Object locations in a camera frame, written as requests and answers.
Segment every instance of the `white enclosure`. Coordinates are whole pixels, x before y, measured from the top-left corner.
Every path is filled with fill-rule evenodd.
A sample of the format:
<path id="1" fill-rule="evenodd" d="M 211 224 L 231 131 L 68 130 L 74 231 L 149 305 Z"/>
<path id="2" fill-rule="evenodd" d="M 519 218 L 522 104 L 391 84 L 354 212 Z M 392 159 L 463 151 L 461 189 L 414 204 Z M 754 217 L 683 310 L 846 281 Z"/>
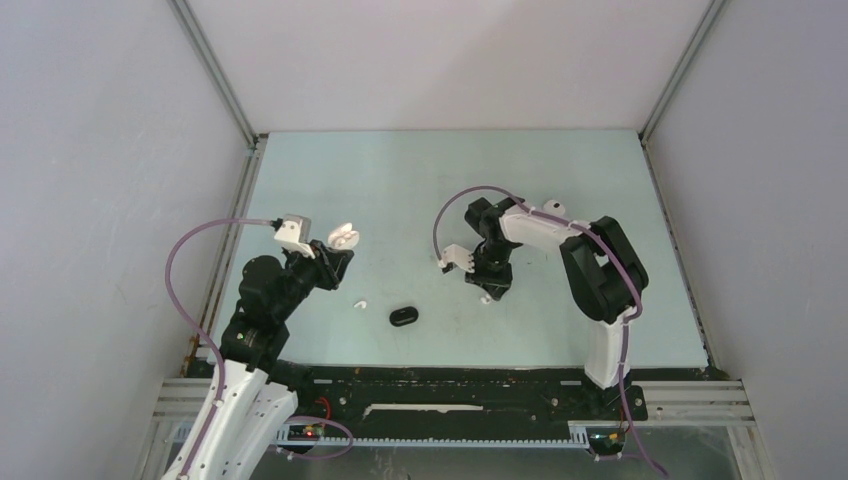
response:
<path id="1" fill-rule="evenodd" d="M 750 406 L 738 382 L 718 396 L 732 399 L 727 411 L 753 408 L 776 477 L 750 414 L 722 432 L 740 478 L 843 475 L 845 2 L 190 4 L 0 6 L 0 478 L 158 478 L 173 435 L 154 439 L 145 428 L 163 379 L 180 376 L 197 347 L 169 303 L 164 262 L 180 235 L 215 218 L 304 213 L 316 220 L 316 238 L 332 222 L 371 227 L 380 237 L 362 245 L 364 262 L 351 273 L 380 272 L 391 288 L 369 277 L 326 294 L 332 299 L 299 311 L 318 321 L 292 318 L 293 333 L 316 343 L 284 354 L 312 363 L 429 364 L 430 347 L 403 344 L 410 330 L 381 330 L 381 315 L 400 306 L 409 272 L 426 268 L 417 291 L 426 290 L 428 302 L 456 298 L 433 307 L 441 316 L 429 325 L 422 312 L 415 342 L 444 339 L 452 311 L 487 326 L 473 287 L 441 276 L 430 252 L 419 254 L 426 242 L 417 235 L 439 199 L 491 182 L 536 203 L 562 194 L 586 220 L 619 217 L 656 280 L 646 290 L 653 313 L 643 330 L 634 325 L 634 361 L 701 373 L 709 365 L 744 380 Z M 408 130 L 439 132 L 399 132 Z M 256 147 L 269 133 L 274 148 L 263 172 Z M 460 133 L 464 140 L 446 140 Z M 387 144 L 395 150 L 386 153 Z M 308 162 L 287 169 L 298 155 Z M 463 158 L 456 170 L 439 162 Z M 538 182 L 517 158 L 543 172 Z M 406 183 L 380 190 L 385 179 Z M 427 190 L 391 204 L 416 182 Z M 348 195 L 339 188 L 348 184 L 376 193 Z M 604 190 L 622 184 L 636 193 Z M 466 204 L 446 220 L 445 242 L 473 242 L 461 222 Z M 415 221 L 399 221 L 399 230 L 376 225 L 379 217 L 363 209 L 380 205 L 388 205 L 380 213 L 410 211 Z M 248 231 L 229 264 L 220 233 L 193 239 L 176 262 L 174 284 L 188 311 L 208 321 L 219 312 L 218 330 L 206 325 L 213 334 L 231 313 L 245 259 L 278 252 L 263 243 L 270 235 Z M 371 240 L 363 232 L 363 242 Z M 411 255 L 402 274 L 375 266 L 379 249 L 413 233 L 398 248 Z M 516 285 L 529 283 L 513 296 L 566 292 L 559 263 L 528 279 L 542 261 L 535 253 L 520 254 L 527 265 Z M 330 298 L 320 294 L 309 300 Z M 352 308 L 360 297 L 371 310 Z M 544 331 L 517 345 L 484 336 L 489 350 L 481 346 L 476 357 L 443 352 L 432 363 L 578 365 L 579 343 L 533 351 L 548 337 L 567 333 L 575 342 L 585 333 L 574 305 L 555 298 L 545 310 L 529 298 L 486 306 L 495 312 L 488 326 L 514 335 L 533 328 L 515 328 L 510 305 L 535 308 L 536 317 L 565 310 L 562 324 L 543 322 Z M 338 330 L 321 337 L 321 327 Z M 461 340 L 442 347 L 477 338 L 477 330 L 456 328 Z M 352 339 L 360 343 L 351 353 Z M 372 340 L 373 350 L 362 347 Z M 383 355 L 391 348 L 396 355 Z M 493 352 L 509 348 L 499 362 Z M 677 407 L 686 414 L 688 404 Z M 154 451 L 159 463 L 151 466 Z"/>
<path id="2" fill-rule="evenodd" d="M 640 129 L 708 4 L 192 2 L 257 132 Z"/>

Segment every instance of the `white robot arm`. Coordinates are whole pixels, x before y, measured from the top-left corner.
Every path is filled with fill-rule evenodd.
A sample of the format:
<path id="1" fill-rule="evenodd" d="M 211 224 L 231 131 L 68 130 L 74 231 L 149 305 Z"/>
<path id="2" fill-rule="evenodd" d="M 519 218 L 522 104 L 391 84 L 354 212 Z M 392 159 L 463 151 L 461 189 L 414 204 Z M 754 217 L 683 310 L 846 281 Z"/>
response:
<path id="1" fill-rule="evenodd" d="M 285 321 L 314 288 L 338 288 L 359 241 L 349 223 L 330 233 L 328 245 L 307 241 L 310 224 L 296 215 L 272 223 L 285 266 L 272 256 L 245 265 L 241 298 L 221 338 L 224 363 L 215 366 L 203 407 L 163 480 L 249 479 L 297 409 L 295 392 L 269 382 L 289 337 Z"/>
<path id="2" fill-rule="evenodd" d="M 604 239 L 625 265 L 640 293 L 648 284 L 647 273 L 614 219 L 557 222 L 530 215 L 528 210 L 535 207 L 525 202 L 522 208 L 510 198 L 496 205 L 485 198 L 471 203 L 465 220 L 483 237 L 483 242 L 473 251 L 459 245 L 448 246 L 442 251 L 439 267 L 443 272 L 454 267 L 464 270 L 466 282 L 485 290 L 481 300 L 489 303 L 500 300 L 512 285 L 509 263 L 512 250 L 529 245 L 560 254 L 577 305 L 594 320 L 589 357 L 584 366 L 586 376 L 600 389 L 609 389 L 619 380 L 624 317 L 633 312 L 633 298 L 613 266 L 599 264 L 596 257 L 603 253 L 581 230 L 591 230 Z M 555 200 L 545 203 L 542 211 L 565 218 L 565 208 Z M 623 371 L 625 376 L 630 371 L 626 358 Z"/>

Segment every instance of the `wire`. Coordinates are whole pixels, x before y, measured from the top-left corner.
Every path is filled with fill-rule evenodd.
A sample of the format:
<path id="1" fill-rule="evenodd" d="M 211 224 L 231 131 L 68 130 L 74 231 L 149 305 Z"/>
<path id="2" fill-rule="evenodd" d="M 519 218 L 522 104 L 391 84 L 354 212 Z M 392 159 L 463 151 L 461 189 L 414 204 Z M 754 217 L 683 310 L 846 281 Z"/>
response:
<path id="1" fill-rule="evenodd" d="M 324 409 L 327 411 L 327 413 L 326 413 L 326 415 L 325 415 L 325 418 L 326 418 L 327 420 L 329 420 L 329 419 L 330 419 L 330 416 L 331 416 L 331 414 L 332 414 L 332 412 L 333 412 L 333 409 L 332 409 L 332 408 L 330 408 L 330 401 L 329 401 L 329 400 L 327 400 L 327 398 L 326 398 L 326 397 L 318 397 L 318 398 L 316 398 L 316 399 L 315 399 L 315 403 L 319 403 L 319 404 L 321 404 L 321 405 L 324 405 Z"/>
<path id="2" fill-rule="evenodd" d="M 597 244 L 598 247 L 601 248 L 601 250 L 603 250 L 604 254 L 607 256 L 607 259 L 609 259 L 610 263 L 612 263 L 612 265 L 615 267 L 618 274 L 621 275 L 621 279 L 624 281 L 624 284 L 627 286 L 627 290 L 630 292 L 630 295 L 633 297 L 633 303 L 636 304 L 636 311 L 633 312 L 630 315 L 625 315 L 624 318 L 622 319 L 621 356 L 619 357 L 619 360 L 618 360 L 618 391 L 619 391 L 619 395 L 621 396 L 621 406 L 624 410 L 625 417 L 627 417 L 627 422 L 630 424 L 630 427 L 632 429 L 633 439 L 636 441 L 636 446 L 639 448 L 639 452 L 642 455 L 642 459 L 645 461 L 645 463 L 647 463 L 651 467 L 652 470 L 654 470 L 654 472 L 656 472 L 657 475 L 659 475 L 662 478 L 668 478 L 669 477 L 668 471 L 665 469 L 665 467 L 660 465 L 658 462 L 653 460 L 650 457 L 650 455 L 648 455 L 647 449 L 645 449 L 645 446 L 642 444 L 642 440 L 639 438 L 639 434 L 636 431 L 637 429 L 633 425 L 633 417 L 630 414 L 630 405 L 627 402 L 627 395 L 626 395 L 626 392 L 625 392 L 625 389 L 624 389 L 624 364 L 625 364 L 625 361 L 627 360 L 627 351 L 628 351 L 629 344 L 630 344 L 630 322 L 632 320 L 636 319 L 636 318 L 639 318 L 639 316 L 642 315 L 642 310 L 643 310 L 643 308 L 642 308 L 642 297 L 639 295 L 639 291 L 636 288 L 636 285 L 633 283 L 633 279 L 631 279 L 630 275 L 627 274 L 627 270 L 625 270 L 624 265 L 622 265 L 621 261 L 618 259 L 618 257 L 615 256 L 615 254 L 613 253 L 613 251 L 609 247 L 609 245 L 607 245 L 606 242 L 604 242 L 601 239 L 601 237 L 599 237 L 597 234 L 595 234 L 595 232 L 589 230 L 588 228 L 584 227 L 583 225 L 572 222 L 571 220 L 568 220 L 566 218 L 558 217 L 556 215 L 551 215 L 547 212 L 542 212 L 542 211 L 539 211 L 539 210 L 536 210 L 536 209 L 531 209 L 530 207 L 525 205 L 524 202 L 522 202 L 512 192 L 510 192 L 510 191 L 508 191 L 504 188 L 496 187 L 496 186 L 492 186 L 492 185 L 479 185 L 479 186 L 476 186 L 476 187 L 466 188 L 465 190 L 462 190 L 461 192 L 459 192 L 456 195 L 454 195 L 453 197 L 451 197 L 447 202 L 445 202 L 445 204 L 442 206 L 442 209 L 439 210 L 439 214 L 436 216 L 436 221 L 433 224 L 433 248 L 436 250 L 436 257 L 439 260 L 442 259 L 442 255 L 441 255 L 441 251 L 439 250 L 439 242 L 438 242 L 437 233 L 438 233 L 439 222 L 442 219 L 442 215 L 444 215 L 445 211 L 448 209 L 448 207 L 453 202 L 455 202 L 457 199 L 459 199 L 463 195 L 471 193 L 471 192 L 480 191 L 480 190 L 491 190 L 491 191 L 498 192 L 498 193 L 501 193 L 503 195 L 506 195 L 513 202 L 515 202 L 515 204 L 519 208 L 524 210 L 524 212 L 526 212 L 528 215 L 533 215 L 533 216 L 536 216 L 536 217 L 544 218 L 546 220 L 550 220 L 552 222 L 559 223 L 559 224 L 561 224 L 561 225 L 563 225 L 567 228 L 573 228 L 574 230 L 577 230 L 580 233 L 586 235 L 589 239 L 591 239 L 593 242 L 595 242 L 595 244 Z M 612 458 L 610 458 L 610 459 L 611 460 L 617 460 L 619 458 L 623 458 L 623 457 L 619 457 L 619 456 L 615 455 L 615 456 L 612 456 Z"/>
<path id="3" fill-rule="evenodd" d="M 195 333 L 204 341 L 206 345 L 209 346 L 209 349 L 212 350 L 212 354 L 215 355 L 215 360 L 218 362 L 218 386 L 215 392 L 215 401 L 212 403 L 212 406 L 209 408 L 209 413 L 206 414 L 206 419 L 203 421 L 203 425 L 200 427 L 200 432 L 197 435 L 197 438 L 194 440 L 194 445 L 191 446 L 191 450 L 189 450 L 188 455 L 186 456 L 186 461 L 183 463 L 183 468 L 180 470 L 180 475 L 186 475 L 188 470 L 191 468 L 192 462 L 194 462 L 194 457 L 197 456 L 197 451 L 200 449 L 200 445 L 203 443 L 203 439 L 206 437 L 206 432 L 209 431 L 209 426 L 212 424 L 212 419 L 215 418 L 215 413 L 218 411 L 218 401 L 221 400 L 224 395 L 224 357 L 221 356 L 221 351 L 218 350 L 218 347 L 215 346 L 215 342 L 212 341 L 212 338 L 206 333 L 200 325 L 191 318 L 191 315 L 188 314 L 186 309 L 180 303 L 179 299 L 177 299 L 177 294 L 174 293 L 174 285 L 171 283 L 171 268 L 174 265 L 174 258 L 177 256 L 177 252 L 180 250 L 180 247 L 188 241 L 189 238 L 197 235 L 199 232 L 206 230 L 207 228 L 216 227 L 218 225 L 231 225 L 231 224 L 241 224 L 241 225 L 271 225 L 270 220 L 250 220 L 245 218 L 223 218 L 221 220 L 213 220 L 211 222 L 206 222 L 203 225 L 198 225 L 197 227 L 190 230 L 188 233 L 182 236 L 177 243 L 174 244 L 174 247 L 171 249 L 171 253 L 168 255 L 168 261 L 165 262 L 165 289 L 168 290 L 168 296 L 171 297 L 171 302 L 174 303 L 174 307 L 180 312 L 180 315 L 183 317 L 183 320 L 194 330 Z"/>
<path id="4" fill-rule="evenodd" d="M 322 423 L 322 422 L 326 423 L 327 425 L 330 425 L 331 427 L 338 428 L 339 430 L 341 430 L 345 434 L 345 436 L 347 437 L 347 445 L 345 445 L 344 448 L 342 448 L 341 450 L 339 450 L 337 452 L 328 453 L 326 455 L 304 455 L 302 453 L 294 453 L 294 452 L 292 452 L 290 450 L 286 450 L 285 448 L 282 448 L 282 447 L 270 447 L 269 451 L 273 451 L 273 452 L 276 452 L 276 453 L 285 452 L 289 456 L 302 458 L 303 460 L 329 460 L 331 458 L 341 457 L 342 455 L 349 452 L 353 448 L 353 441 L 354 441 L 353 433 L 350 431 L 350 429 L 348 429 L 347 427 L 345 427 L 344 425 L 342 425 L 341 423 L 339 423 L 335 420 L 329 420 L 329 419 L 326 419 L 326 418 L 319 418 L 319 417 L 307 417 L 305 415 L 300 415 L 300 416 L 296 416 L 296 417 L 289 417 L 289 419 L 286 420 L 287 425 L 291 425 L 291 424 L 312 425 L 312 424 L 315 424 L 315 423 Z"/>

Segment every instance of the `metal frame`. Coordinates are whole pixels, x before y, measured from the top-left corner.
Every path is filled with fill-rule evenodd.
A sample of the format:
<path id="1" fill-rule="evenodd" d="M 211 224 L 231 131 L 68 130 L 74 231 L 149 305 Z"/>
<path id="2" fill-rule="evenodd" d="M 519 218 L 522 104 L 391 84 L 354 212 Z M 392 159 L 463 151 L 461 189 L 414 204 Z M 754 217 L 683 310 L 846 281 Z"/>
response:
<path id="1" fill-rule="evenodd" d="M 233 120 L 238 125 L 245 142 L 249 147 L 253 147 L 257 140 L 256 132 L 250 126 L 247 115 L 244 113 L 244 109 L 242 109 L 238 98 L 236 98 L 233 87 L 230 85 L 229 80 L 227 80 L 227 76 L 224 74 L 224 70 L 221 68 L 215 52 L 212 51 L 209 39 L 206 38 L 206 34 L 200 28 L 200 23 L 197 21 L 197 16 L 195 16 L 191 6 L 189 6 L 188 0 L 168 0 L 168 3 L 171 4 L 174 16 L 177 17 L 189 42 L 194 47 L 200 63 L 203 64 L 206 72 L 212 78 L 212 84 L 221 95 L 224 105 L 226 105 L 227 110 L 229 110 L 230 115 L 232 115 Z"/>
<path id="2" fill-rule="evenodd" d="M 247 214 L 247 207 L 253 196 L 253 188 L 256 184 L 259 166 L 262 163 L 262 156 L 265 153 L 267 144 L 268 137 L 266 135 L 260 136 L 257 139 L 256 146 L 250 150 L 250 155 L 244 162 L 232 206 L 230 207 L 229 214 L 232 218 L 241 218 Z M 218 245 L 215 256 L 215 268 L 212 270 L 212 274 L 207 282 L 206 301 L 203 303 L 203 308 L 198 316 L 201 328 L 204 328 L 209 334 L 212 333 L 215 316 L 223 299 L 224 287 L 227 285 L 227 280 L 232 270 L 230 266 L 235 255 L 236 247 L 238 246 L 242 226 L 225 225 L 224 228 L 224 235 L 221 237 L 221 242 Z M 210 353 L 199 337 L 194 336 L 191 341 L 190 352 L 183 362 L 181 373 L 183 375 L 186 374 L 188 365 L 194 358 L 208 358 Z"/>
<path id="3" fill-rule="evenodd" d="M 187 438 L 191 422 L 200 411 L 211 380 L 174 378 L 165 380 L 148 430 L 144 461 L 137 480 L 159 480 L 175 443 Z M 770 480 L 763 465 L 759 434 L 742 382 L 739 381 L 642 381 L 649 417 L 636 422 L 642 427 L 727 427 L 742 480 Z M 400 442 L 394 439 L 360 439 L 361 446 L 451 446 L 498 448 L 583 448 L 587 428 L 618 426 L 617 421 L 569 422 L 573 442 L 540 442 L 512 445 L 509 442 Z M 326 443 L 344 443 L 328 439 Z"/>
<path id="4" fill-rule="evenodd" d="M 707 6 L 704 16 L 701 17 L 701 21 L 695 28 L 692 38 L 689 39 L 689 44 L 686 45 L 686 48 L 683 50 L 683 54 L 677 61 L 677 65 L 674 66 L 671 77 L 669 77 L 668 82 L 666 82 L 665 87 L 660 94 L 660 98 L 657 99 L 657 103 L 654 104 L 651 114 L 648 115 L 648 120 L 645 122 L 645 126 L 642 127 L 642 131 L 639 132 L 639 138 L 642 139 L 643 145 L 647 144 L 651 135 L 654 134 L 654 130 L 656 130 L 657 125 L 659 125 L 660 120 L 662 120 L 663 115 L 665 115 L 665 111 L 668 108 L 671 99 L 674 98 L 674 94 L 677 93 L 680 83 L 686 77 L 686 74 L 692 67 L 695 58 L 701 51 L 701 47 L 703 47 L 704 42 L 707 39 L 707 35 L 710 31 L 712 31 L 713 27 L 715 27 L 719 15 L 722 11 L 724 11 L 724 7 L 726 7 L 728 3 L 730 3 L 730 0 L 710 0 L 710 4 Z"/>
<path id="5" fill-rule="evenodd" d="M 266 145 L 265 138 L 257 137 L 247 116 L 233 92 L 220 63 L 215 57 L 209 41 L 204 35 L 196 16 L 187 0 L 168 0 L 174 14 L 184 28 L 189 41 L 195 48 L 201 63 L 209 73 L 215 88 L 233 116 L 247 144 L 252 148 L 249 158 L 245 161 L 239 184 L 233 199 L 230 214 L 234 217 L 243 216 L 247 210 L 253 186 L 258 174 L 259 165 Z M 701 322 L 695 295 L 690 287 L 688 276 L 683 270 L 677 241 L 674 234 L 672 219 L 668 215 L 663 201 L 662 191 L 651 165 L 648 142 L 665 114 L 670 101 L 673 99 L 691 68 L 694 59 L 700 52 L 709 32 L 714 28 L 720 14 L 729 0 L 712 0 L 706 9 L 697 29 L 692 35 L 685 51 L 680 57 L 671 77 L 663 89 L 645 126 L 639 133 L 642 141 L 645 159 L 651 174 L 654 188 L 666 220 L 669 235 L 678 256 L 678 264 L 682 270 L 693 311 L 702 329 L 705 348 L 709 354 L 711 365 L 718 366 L 718 359 L 710 348 L 711 336 L 709 330 Z M 207 301 L 201 312 L 201 321 L 207 331 L 210 331 L 223 294 L 224 285 L 231 270 L 231 262 L 238 244 L 240 228 L 229 227 L 222 236 L 215 259 L 215 269 L 207 284 Z M 187 360 L 208 357 L 208 348 L 198 345 L 195 341 Z M 209 387 L 208 379 L 177 378 L 165 380 L 156 404 L 151 423 L 148 428 L 143 451 L 136 467 L 135 479 L 159 480 L 164 473 L 174 442 L 184 439 L 188 434 L 190 422 L 194 420 Z M 648 407 L 648 419 L 637 422 L 645 427 L 698 427 L 724 426 L 733 445 L 733 451 L 742 480 L 772 480 L 774 474 L 768 461 L 768 456 L 757 430 L 753 411 L 740 381 L 635 381 L 645 393 Z M 584 431 L 592 427 L 615 427 L 617 422 L 580 421 L 569 422 L 573 432 Z M 367 439 L 369 445 L 396 446 L 396 443 L 386 443 L 382 440 Z"/>

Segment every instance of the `black bracket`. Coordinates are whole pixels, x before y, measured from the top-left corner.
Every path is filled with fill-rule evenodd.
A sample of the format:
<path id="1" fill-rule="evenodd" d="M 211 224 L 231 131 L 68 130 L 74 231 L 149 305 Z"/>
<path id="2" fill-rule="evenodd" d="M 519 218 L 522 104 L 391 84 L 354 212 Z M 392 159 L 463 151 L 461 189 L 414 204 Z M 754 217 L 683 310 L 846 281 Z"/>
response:
<path id="1" fill-rule="evenodd" d="M 270 372 L 289 339 L 285 322 L 314 288 L 335 290 L 353 259 L 352 250 L 335 250 L 318 240 L 309 243 L 315 258 L 284 252 L 256 257 L 242 270 L 239 300 L 221 337 L 221 355 Z"/>

